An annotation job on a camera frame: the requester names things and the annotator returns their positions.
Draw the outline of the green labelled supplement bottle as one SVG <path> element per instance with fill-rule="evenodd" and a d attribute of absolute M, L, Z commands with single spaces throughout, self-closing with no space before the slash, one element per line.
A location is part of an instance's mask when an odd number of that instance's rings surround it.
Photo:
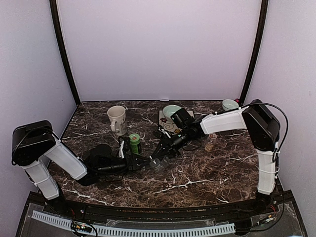
<path fill-rule="evenodd" d="M 130 139 L 131 151 L 134 154 L 141 155 L 142 149 L 141 149 L 140 135 L 137 133 L 132 133 L 129 135 L 129 139 Z"/>

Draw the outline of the clear pill bottle green label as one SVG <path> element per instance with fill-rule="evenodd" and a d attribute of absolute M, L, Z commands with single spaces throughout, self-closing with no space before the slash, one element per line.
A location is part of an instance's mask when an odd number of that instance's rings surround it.
<path fill-rule="evenodd" d="M 216 133 L 211 133 L 208 135 L 206 141 L 205 141 L 205 145 L 204 145 L 204 149 L 207 152 L 210 152 L 214 149 L 215 145 L 217 143 L 217 134 Z"/>

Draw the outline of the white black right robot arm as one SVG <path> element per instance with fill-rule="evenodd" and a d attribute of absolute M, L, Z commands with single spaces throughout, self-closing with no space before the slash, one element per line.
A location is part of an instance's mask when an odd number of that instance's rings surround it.
<path fill-rule="evenodd" d="M 259 99 L 229 111 L 212 112 L 199 118 L 194 118 L 185 108 L 179 108 L 171 115 L 171 121 L 180 132 L 171 134 L 164 128 L 159 128 L 160 141 L 150 158 L 173 158 L 189 142 L 212 134 L 230 132 L 240 136 L 245 132 L 257 155 L 257 192 L 262 194 L 253 201 L 252 210 L 256 214 L 263 214 L 271 206 L 271 199 L 268 196 L 276 186 L 279 154 L 289 130 L 287 123 L 284 135 L 280 134 L 281 123 L 270 108 L 278 110 L 288 121 L 286 113 L 281 108 Z"/>

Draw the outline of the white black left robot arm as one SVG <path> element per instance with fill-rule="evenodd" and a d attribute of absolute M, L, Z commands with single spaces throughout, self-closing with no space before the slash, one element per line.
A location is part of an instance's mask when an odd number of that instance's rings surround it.
<path fill-rule="evenodd" d="M 62 190 L 42 162 L 44 159 L 57 164 L 82 186 L 93 185 L 100 177 L 137 171 L 150 161 L 133 153 L 130 139 L 125 137 L 120 138 L 116 155 L 112 154 L 110 146 L 101 144 L 90 150 L 87 159 L 82 159 L 56 136 L 47 120 L 15 128 L 11 163 L 25 170 L 43 196 L 51 201 L 50 207 L 59 215 L 66 215 L 70 205 L 61 198 Z"/>

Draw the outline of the square floral ceramic plate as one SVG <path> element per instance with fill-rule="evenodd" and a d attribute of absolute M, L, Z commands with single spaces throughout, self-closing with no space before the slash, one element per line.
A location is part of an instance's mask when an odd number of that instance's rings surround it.
<path fill-rule="evenodd" d="M 159 111 L 158 117 L 159 126 L 163 127 L 163 129 L 167 130 L 172 134 L 177 134 L 181 132 L 181 129 L 177 127 L 177 125 L 173 122 L 168 120 L 164 115 L 163 111 Z"/>

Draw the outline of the light green ceramic bowl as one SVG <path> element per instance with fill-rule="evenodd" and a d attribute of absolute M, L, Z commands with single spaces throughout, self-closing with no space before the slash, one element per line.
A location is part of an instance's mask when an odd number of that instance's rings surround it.
<path fill-rule="evenodd" d="M 171 120 L 171 116 L 180 109 L 181 109 L 180 106 L 168 105 L 163 108 L 162 113 L 166 119 Z"/>

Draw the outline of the white floral ceramic mug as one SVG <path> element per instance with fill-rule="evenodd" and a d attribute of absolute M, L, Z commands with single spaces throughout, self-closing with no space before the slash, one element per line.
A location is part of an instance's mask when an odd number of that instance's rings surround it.
<path fill-rule="evenodd" d="M 117 136 L 123 136 L 127 133 L 126 110 L 123 106 L 112 106 L 107 110 L 110 120 L 110 128 Z"/>

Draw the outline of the small white-green ceramic bowl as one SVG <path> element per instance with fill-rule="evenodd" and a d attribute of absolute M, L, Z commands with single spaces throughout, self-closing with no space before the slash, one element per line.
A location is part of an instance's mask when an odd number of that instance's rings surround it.
<path fill-rule="evenodd" d="M 222 101 L 222 108 L 224 109 L 224 111 L 230 111 L 230 110 L 238 109 L 239 104 L 235 100 L 224 99 Z"/>

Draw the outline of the black right frame post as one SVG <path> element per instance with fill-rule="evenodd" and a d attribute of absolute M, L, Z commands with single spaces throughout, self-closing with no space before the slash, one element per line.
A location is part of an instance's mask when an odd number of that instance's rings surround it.
<path fill-rule="evenodd" d="M 258 25 L 257 25 L 257 31 L 256 31 L 256 36 L 255 36 L 255 41 L 254 41 L 254 46 L 251 54 L 251 58 L 249 61 L 249 66 L 248 70 L 246 73 L 245 81 L 241 90 L 241 94 L 239 97 L 239 104 L 244 105 L 246 101 L 246 97 L 248 94 L 248 91 L 250 89 L 250 85 L 252 82 L 252 78 L 254 75 L 260 47 L 261 47 L 261 42 L 262 42 L 262 37 L 264 33 L 264 28 L 265 28 L 265 22 L 266 22 L 266 17 L 267 17 L 267 12 L 268 12 L 268 5 L 269 1 L 268 0 L 262 0 L 261 1 L 261 7 L 260 7 L 260 14 L 259 14 L 259 20 L 258 20 Z"/>

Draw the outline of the black frame post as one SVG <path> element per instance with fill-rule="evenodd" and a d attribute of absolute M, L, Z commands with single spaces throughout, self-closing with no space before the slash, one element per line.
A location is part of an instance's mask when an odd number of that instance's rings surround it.
<path fill-rule="evenodd" d="M 66 52 L 66 46 L 65 46 L 65 42 L 63 38 L 63 33 L 62 33 L 62 27 L 61 27 L 59 12 L 58 12 L 57 1 L 49 0 L 49 5 L 50 5 L 50 12 L 51 12 L 51 18 L 53 22 L 53 27 L 55 31 L 55 37 L 57 40 L 57 45 L 58 45 L 60 57 L 62 60 L 62 64 L 64 67 L 64 71 L 66 74 L 67 82 L 71 90 L 73 100 L 76 106 L 78 107 L 81 104 L 81 100 L 79 98 L 79 93 L 75 85 L 75 80 L 72 74 L 69 58 Z"/>
<path fill-rule="evenodd" d="M 246 97 L 248 94 L 248 91 L 250 89 L 250 85 L 252 82 L 252 78 L 254 75 L 260 47 L 261 47 L 261 42 L 262 42 L 262 37 L 264 33 L 264 28 L 265 28 L 265 22 L 266 22 L 266 17 L 267 17 L 267 12 L 268 12 L 268 5 L 269 1 L 268 0 L 262 0 L 261 1 L 261 7 L 260 7 L 260 14 L 259 14 L 259 20 L 258 20 L 258 25 L 257 25 L 257 31 L 256 31 L 256 36 L 255 36 L 255 41 L 254 41 L 254 46 L 251 54 L 251 58 L 249 61 L 249 66 L 248 70 L 246 73 L 245 81 L 241 90 L 241 94 L 239 97 L 239 104 L 244 105 L 246 101 Z"/>

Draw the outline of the black left frame post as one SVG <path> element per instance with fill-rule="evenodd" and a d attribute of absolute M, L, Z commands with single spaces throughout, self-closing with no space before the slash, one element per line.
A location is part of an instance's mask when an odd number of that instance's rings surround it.
<path fill-rule="evenodd" d="M 66 74 L 67 82 L 71 90 L 73 100 L 76 106 L 78 107 L 81 104 L 81 100 L 79 98 L 79 93 L 75 85 L 75 80 L 72 74 L 69 58 L 66 52 L 66 46 L 65 46 L 65 42 L 63 38 L 63 33 L 62 33 L 62 27 L 61 27 L 59 12 L 58 12 L 57 1 L 49 0 L 49 5 L 50 5 L 50 12 L 51 12 L 51 18 L 53 22 L 53 27 L 55 31 L 55 37 L 57 40 L 57 45 L 58 45 L 60 57 L 62 60 L 62 64 L 64 67 L 64 71 Z"/>

